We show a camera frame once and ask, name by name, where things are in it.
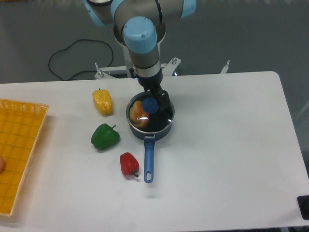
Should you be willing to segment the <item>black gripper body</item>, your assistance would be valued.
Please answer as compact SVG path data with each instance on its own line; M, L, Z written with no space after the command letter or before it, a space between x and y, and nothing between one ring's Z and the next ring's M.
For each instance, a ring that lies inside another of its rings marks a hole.
M161 82L163 79L162 70L151 77L142 77L139 76L136 71L132 68L131 74L133 79L137 79L138 83L144 88L144 91L150 91L151 93L163 93L163 89L161 87Z

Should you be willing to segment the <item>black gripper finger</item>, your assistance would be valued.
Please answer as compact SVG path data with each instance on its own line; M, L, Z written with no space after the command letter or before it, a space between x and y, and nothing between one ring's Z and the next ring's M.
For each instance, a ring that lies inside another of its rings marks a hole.
M166 90L161 86L150 88L152 96L157 100L162 110L166 110L170 107L170 98Z

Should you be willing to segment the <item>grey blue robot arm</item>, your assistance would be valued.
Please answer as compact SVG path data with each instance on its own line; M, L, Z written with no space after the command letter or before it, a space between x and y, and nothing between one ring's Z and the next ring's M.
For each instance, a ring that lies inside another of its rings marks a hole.
M163 79L157 29L171 19L183 19L197 8L195 0L86 0L84 5L98 25L114 24L114 35L129 53L131 67L144 91L150 91L162 109L170 107Z

